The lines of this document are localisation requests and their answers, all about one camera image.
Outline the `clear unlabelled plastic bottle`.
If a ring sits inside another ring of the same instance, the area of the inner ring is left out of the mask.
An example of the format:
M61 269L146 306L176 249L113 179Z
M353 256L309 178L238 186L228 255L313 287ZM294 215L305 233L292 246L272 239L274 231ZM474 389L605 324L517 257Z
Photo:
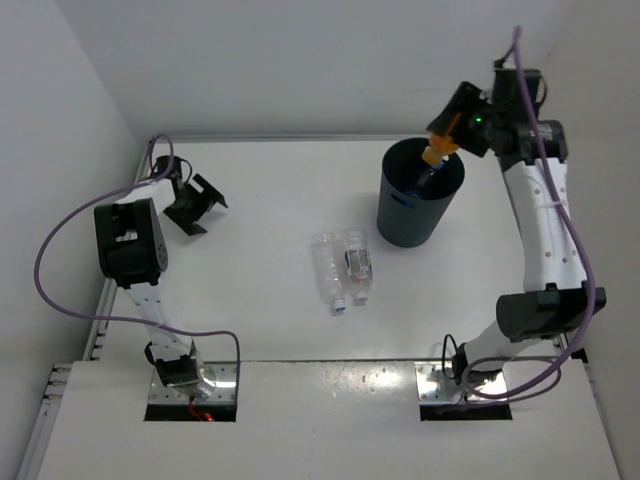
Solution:
M321 299L332 315L340 315L346 310L346 296L341 267L336 257L335 234L317 234L311 245L311 253Z

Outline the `orange plastic bottle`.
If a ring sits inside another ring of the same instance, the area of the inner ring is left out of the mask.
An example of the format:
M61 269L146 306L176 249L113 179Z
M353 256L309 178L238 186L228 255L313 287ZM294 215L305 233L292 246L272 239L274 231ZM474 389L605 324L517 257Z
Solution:
M444 164L445 158L455 153L459 146L454 142L451 133L461 117L456 113L446 124L446 128L441 134L432 134L429 138L429 145L422 153L422 160L432 169L438 170Z

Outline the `blue plastic bottle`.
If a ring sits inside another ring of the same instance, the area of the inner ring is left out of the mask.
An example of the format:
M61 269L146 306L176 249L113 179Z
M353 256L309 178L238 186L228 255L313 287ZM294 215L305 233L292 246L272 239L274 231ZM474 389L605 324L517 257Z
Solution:
M401 191L403 194L422 200L435 200L445 195L445 162L436 166L420 161L410 172Z

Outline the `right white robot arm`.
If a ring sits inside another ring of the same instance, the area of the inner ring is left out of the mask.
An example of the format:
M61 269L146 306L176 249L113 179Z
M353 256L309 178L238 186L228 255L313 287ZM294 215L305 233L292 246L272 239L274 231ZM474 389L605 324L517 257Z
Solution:
M523 290L496 302L496 319L481 335L459 345L452 359L454 381L480 382L536 343L585 330L606 304L570 226L565 191L568 147L561 123L540 120L546 99L541 72L494 71L491 93L463 82L428 126L422 153L432 169L458 150L478 157L492 151L516 220L524 252Z

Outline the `clear labelled plastic bottle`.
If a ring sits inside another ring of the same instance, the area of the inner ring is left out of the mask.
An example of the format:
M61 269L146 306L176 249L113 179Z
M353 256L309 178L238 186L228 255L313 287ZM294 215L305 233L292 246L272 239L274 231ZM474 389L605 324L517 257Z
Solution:
M343 237L344 261L350 293L356 305L364 305L373 284L373 268L365 229L349 228Z

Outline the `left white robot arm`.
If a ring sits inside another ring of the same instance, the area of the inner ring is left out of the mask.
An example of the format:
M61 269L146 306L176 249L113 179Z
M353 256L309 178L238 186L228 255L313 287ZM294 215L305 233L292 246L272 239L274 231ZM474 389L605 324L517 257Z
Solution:
M148 184L114 203L94 208L98 260L102 273L115 281L146 322L149 343L144 353L159 380L191 400L208 400L216 389L214 371L203 362L194 336L163 299L161 275L169 255L159 216L166 215L189 236L206 229L200 218L224 196L201 175L195 188L183 175L180 157L160 156L151 167Z

